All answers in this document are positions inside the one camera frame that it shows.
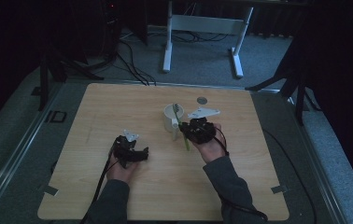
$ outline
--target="wooden board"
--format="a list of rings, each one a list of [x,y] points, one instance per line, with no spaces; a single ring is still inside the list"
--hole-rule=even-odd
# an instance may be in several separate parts
[[[205,97],[206,105],[197,103]],[[289,217],[275,168],[248,91],[189,87],[91,84],[88,86],[38,210],[43,219],[81,219],[90,206],[113,141],[123,130],[139,134],[135,149],[149,147],[131,183],[130,220],[221,220],[220,200],[202,167],[199,152],[185,148],[164,129],[162,110],[177,103],[187,114],[199,106],[220,114],[208,121],[222,125],[231,159],[250,188],[257,209],[270,220]]]

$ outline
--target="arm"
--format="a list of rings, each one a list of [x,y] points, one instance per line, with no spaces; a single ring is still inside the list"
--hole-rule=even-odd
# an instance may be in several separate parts
[[[247,182],[238,177],[229,157],[223,156],[215,159],[203,169],[219,197],[239,206],[256,210],[252,204]],[[222,204],[221,212],[224,223],[264,223],[261,217],[235,209],[227,203]]]
[[[106,173],[108,181],[99,199],[89,208],[88,223],[127,223],[127,202],[130,192],[128,184],[135,168],[138,166],[138,162],[130,164],[127,169],[115,162],[116,160],[112,155],[110,165],[115,165]]]
[[[225,145],[226,140],[220,133],[219,124],[216,138]],[[212,139],[208,143],[197,145],[206,166],[203,168],[211,181],[214,189],[222,199],[222,217],[224,223],[264,223],[264,220],[256,215],[243,212],[229,204],[233,203],[248,209],[256,210],[252,204],[252,196],[249,192],[247,182],[240,178],[234,170],[233,164],[219,142]]]
[[[110,179],[99,197],[90,206],[88,222],[102,223],[127,223],[127,202],[130,188],[127,183]]]

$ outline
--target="white stand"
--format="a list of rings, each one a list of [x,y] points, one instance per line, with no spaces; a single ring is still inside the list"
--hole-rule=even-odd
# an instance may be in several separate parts
[[[173,30],[238,35],[237,44],[232,48],[231,54],[234,63],[235,74],[237,77],[243,77],[243,68],[241,66],[239,52],[246,35],[249,20],[253,11],[253,7],[248,9],[247,15],[242,20],[230,20],[222,18],[196,17],[173,15],[173,2],[168,2],[168,21],[167,21],[167,44],[164,53],[164,63],[162,70],[165,73],[171,70],[171,54],[173,44],[171,42],[171,34]]]

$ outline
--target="person's left hand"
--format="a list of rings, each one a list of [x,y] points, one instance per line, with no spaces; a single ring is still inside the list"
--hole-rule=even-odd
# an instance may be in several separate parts
[[[113,153],[112,153],[112,156],[110,157],[109,166],[111,166],[115,162],[117,162],[117,160],[115,159],[115,157],[113,156]],[[126,169],[124,169],[120,165],[120,163],[117,162],[116,164],[114,164],[112,166],[112,168],[110,168],[110,170],[108,170],[106,172],[106,178],[108,180],[118,179],[118,180],[121,180],[121,181],[129,184],[136,167],[138,167],[138,164],[139,164],[139,162],[133,162],[130,165],[128,165]]]

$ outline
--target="sleeve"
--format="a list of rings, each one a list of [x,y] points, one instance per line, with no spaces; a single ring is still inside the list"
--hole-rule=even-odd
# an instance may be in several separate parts
[[[237,175],[229,157],[224,156],[211,161],[203,169],[219,196],[231,203],[256,210],[247,182]],[[261,217],[233,208],[227,203],[222,205],[221,213],[223,223],[265,222]]]
[[[108,180],[99,199],[88,210],[87,223],[127,223],[129,193],[127,183],[116,179]]]

